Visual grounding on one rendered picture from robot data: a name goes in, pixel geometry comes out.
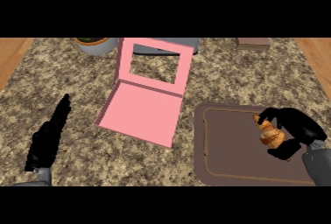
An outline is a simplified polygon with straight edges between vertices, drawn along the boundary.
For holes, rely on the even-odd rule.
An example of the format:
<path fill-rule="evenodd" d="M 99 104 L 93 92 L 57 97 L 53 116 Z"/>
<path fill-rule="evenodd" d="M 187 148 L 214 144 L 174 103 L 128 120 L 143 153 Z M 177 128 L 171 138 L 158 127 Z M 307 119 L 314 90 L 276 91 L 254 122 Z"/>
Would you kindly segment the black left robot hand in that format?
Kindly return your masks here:
<path fill-rule="evenodd" d="M 32 143 L 25 161 L 26 172 L 32 172 L 36 168 L 48 168 L 56 160 L 60 133 L 66 124 L 69 111 L 69 95 L 65 94 L 56 105 L 50 120 L 42 123 L 32 135 Z"/>

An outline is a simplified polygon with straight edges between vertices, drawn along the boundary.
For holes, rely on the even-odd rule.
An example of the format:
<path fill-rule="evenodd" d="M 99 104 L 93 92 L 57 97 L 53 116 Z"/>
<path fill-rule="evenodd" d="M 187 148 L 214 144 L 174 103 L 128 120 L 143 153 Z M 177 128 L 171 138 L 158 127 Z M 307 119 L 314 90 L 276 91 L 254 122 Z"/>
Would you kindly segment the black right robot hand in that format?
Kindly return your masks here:
<path fill-rule="evenodd" d="M 280 160 L 288 160 L 301 144 L 308 146 L 314 140 L 326 140 L 326 133 L 314 120 L 295 108 L 267 108 L 258 115 L 257 123 L 261 124 L 264 120 L 270 122 L 273 119 L 276 128 L 285 129 L 294 138 L 285 140 L 274 149 L 268 149 L 267 153 Z"/>

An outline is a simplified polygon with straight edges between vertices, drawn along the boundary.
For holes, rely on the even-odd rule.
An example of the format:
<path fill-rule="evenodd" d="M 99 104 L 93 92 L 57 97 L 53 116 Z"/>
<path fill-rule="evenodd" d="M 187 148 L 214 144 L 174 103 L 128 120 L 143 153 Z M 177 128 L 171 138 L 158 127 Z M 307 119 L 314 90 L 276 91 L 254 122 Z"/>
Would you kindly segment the golden brown croissant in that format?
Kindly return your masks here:
<path fill-rule="evenodd" d="M 285 133 L 271 125 L 267 120 L 264 120 L 263 123 L 258 123 L 258 119 L 260 116 L 252 115 L 255 126 L 261 131 L 260 141 L 268 148 L 276 149 L 285 141 Z"/>

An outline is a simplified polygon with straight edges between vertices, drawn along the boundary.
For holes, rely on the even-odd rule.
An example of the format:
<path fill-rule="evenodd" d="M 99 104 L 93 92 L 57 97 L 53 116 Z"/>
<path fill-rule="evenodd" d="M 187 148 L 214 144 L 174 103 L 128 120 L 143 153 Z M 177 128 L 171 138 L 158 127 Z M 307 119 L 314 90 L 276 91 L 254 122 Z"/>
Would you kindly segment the brown tray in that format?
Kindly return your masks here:
<path fill-rule="evenodd" d="M 202 103 L 193 112 L 193 171 L 209 186 L 311 186 L 301 155 L 267 154 L 252 115 L 261 106 Z"/>

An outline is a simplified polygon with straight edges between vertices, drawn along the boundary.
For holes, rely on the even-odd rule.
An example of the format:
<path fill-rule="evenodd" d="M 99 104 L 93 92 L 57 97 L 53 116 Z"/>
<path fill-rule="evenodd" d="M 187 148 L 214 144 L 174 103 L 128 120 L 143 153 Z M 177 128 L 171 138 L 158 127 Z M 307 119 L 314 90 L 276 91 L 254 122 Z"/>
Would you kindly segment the pink cardboard box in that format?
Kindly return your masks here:
<path fill-rule="evenodd" d="M 192 64 L 192 48 L 180 46 L 175 79 L 168 83 L 130 73 L 135 44 L 172 48 L 169 43 L 155 38 L 118 40 L 113 87 L 94 124 L 169 148 Z"/>

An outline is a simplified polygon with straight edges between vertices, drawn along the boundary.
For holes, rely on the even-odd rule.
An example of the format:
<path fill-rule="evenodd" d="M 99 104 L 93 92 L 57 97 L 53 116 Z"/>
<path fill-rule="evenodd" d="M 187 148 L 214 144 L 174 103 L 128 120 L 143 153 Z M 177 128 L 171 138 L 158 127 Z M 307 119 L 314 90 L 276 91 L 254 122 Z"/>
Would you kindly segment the brown block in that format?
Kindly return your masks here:
<path fill-rule="evenodd" d="M 268 48 L 267 38 L 237 38 L 236 49 L 237 50 L 265 50 Z"/>

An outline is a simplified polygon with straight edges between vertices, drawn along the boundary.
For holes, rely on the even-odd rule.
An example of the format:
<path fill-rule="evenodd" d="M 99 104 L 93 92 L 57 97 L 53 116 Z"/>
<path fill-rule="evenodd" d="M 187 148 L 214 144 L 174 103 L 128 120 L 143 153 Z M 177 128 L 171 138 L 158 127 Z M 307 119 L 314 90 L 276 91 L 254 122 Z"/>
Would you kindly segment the grey plant pot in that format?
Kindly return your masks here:
<path fill-rule="evenodd" d="M 107 53 L 118 44 L 118 39 L 116 38 L 100 38 L 94 42 L 84 42 L 78 38 L 73 38 L 79 50 L 91 56 L 101 55 Z"/>

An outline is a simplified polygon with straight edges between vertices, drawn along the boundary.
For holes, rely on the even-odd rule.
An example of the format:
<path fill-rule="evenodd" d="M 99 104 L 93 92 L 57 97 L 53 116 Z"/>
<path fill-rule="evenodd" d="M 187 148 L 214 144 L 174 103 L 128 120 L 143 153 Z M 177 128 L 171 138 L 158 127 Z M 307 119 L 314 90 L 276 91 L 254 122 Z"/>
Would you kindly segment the grey appliance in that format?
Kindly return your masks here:
<path fill-rule="evenodd" d="M 166 42 L 172 45 L 168 47 L 150 47 L 149 45 L 135 44 L 132 47 L 132 53 L 135 55 L 152 55 L 152 56 L 178 56 L 181 53 L 180 46 L 192 48 L 192 54 L 199 51 L 199 39 L 198 38 L 156 38 L 156 40 Z"/>

